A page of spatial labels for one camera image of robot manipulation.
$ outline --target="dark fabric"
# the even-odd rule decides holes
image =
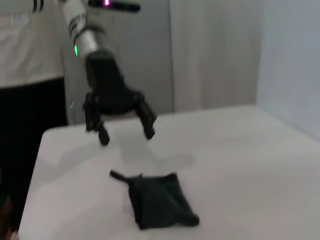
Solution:
[[[43,133],[67,125],[63,79],[0,89],[0,168],[20,226]]]
[[[135,222],[141,230],[176,224],[199,225],[200,219],[190,208],[176,173],[163,177],[125,177],[112,170],[110,176],[129,185]]]

